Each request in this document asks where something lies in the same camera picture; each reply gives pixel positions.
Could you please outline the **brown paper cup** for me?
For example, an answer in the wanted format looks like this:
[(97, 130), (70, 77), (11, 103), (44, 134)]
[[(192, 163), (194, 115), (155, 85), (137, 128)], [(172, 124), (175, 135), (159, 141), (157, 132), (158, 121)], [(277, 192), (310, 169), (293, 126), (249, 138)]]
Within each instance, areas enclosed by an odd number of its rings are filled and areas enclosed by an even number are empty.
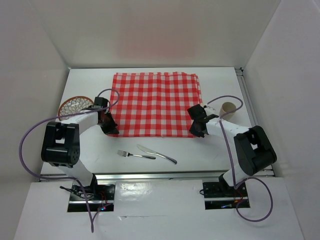
[(236, 111), (237, 107), (232, 102), (224, 102), (220, 108), (219, 116), (229, 121)]

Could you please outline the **patterned plate brown rim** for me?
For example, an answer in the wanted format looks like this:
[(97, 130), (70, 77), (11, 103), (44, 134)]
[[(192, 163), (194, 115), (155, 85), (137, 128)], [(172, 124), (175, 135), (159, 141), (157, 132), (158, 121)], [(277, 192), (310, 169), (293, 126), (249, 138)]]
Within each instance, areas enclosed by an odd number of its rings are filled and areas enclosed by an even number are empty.
[(58, 109), (59, 120), (67, 120), (66, 115), (79, 113), (82, 109), (88, 108), (94, 103), (89, 97), (74, 96), (65, 100)]

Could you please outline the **red white checkered cloth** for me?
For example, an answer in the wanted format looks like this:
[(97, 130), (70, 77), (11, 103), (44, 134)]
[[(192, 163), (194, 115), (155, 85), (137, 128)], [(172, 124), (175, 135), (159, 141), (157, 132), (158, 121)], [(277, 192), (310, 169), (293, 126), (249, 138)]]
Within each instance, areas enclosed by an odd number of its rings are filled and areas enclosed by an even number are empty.
[(199, 77), (185, 72), (121, 73), (113, 76), (110, 112), (118, 138), (191, 138), (188, 109), (202, 104)]

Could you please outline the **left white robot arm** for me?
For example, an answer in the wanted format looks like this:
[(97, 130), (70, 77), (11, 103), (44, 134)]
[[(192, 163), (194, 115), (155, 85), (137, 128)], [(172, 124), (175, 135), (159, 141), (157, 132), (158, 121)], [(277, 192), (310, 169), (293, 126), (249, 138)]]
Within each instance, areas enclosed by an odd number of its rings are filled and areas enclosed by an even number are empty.
[(59, 168), (67, 177), (74, 178), (75, 189), (88, 200), (97, 197), (102, 187), (80, 160), (80, 135), (96, 125), (106, 135), (118, 135), (118, 125), (110, 113), (110, 105), (106, 98), (96, 97), (94, 104), (82, 109), (80, 115), (61, 122), (48, 122), (45, 129), (42, 161)]

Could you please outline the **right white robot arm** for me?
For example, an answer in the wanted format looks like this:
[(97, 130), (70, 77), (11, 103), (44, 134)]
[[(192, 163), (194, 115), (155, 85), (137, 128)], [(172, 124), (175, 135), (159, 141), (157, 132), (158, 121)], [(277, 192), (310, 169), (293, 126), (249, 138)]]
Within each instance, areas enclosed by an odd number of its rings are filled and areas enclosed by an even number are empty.
[(223, 138), (229, 155), (230, 144), (235, 146), (237, 164), (219, 176), (218, 186), (212, 189), (213, 193), (231, 197), (238, 184), (277, 161), (276, 152), (261, 126), (240, 126), (216, 114), (208, 115), (206, 108), (200, 104), (190, 107), (187, 112), (193, 120), (189, 129), (192, 135)]

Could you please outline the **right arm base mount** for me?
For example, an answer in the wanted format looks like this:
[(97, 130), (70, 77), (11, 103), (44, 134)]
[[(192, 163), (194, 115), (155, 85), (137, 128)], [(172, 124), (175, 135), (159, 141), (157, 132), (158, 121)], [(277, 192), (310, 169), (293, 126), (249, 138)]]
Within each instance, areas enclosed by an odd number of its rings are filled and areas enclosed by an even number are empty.
[(246, 184), (243, 183), (238, 189), (231, 187), (222, 190), (218, 182), (203, 182), (199, 193), (204, 197), (206, 210), (250, 208), (250, 201)]

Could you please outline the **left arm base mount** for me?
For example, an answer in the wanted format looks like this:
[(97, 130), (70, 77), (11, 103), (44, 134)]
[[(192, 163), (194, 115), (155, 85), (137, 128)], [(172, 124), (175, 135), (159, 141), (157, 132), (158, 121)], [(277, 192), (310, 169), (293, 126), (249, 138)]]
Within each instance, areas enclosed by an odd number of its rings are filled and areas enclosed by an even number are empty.
[[(85, 195), (80, 186), (72, 185), (72, 187), (59, 187), (61, 190), (65, 190), (69, 195), (69, 202), (67, 211), (69, 213), (81, 213), (87, 212), (87, 205), (85, 201)], [(113, 212), (114, 211), (114, 199), (115, 199), (115, 184), (98, 185), (95, 192), (88, 187), (85, 188), (87, 195), (88, 205), (90, 211), (96, 212), (100, 209), (101, 212)]]

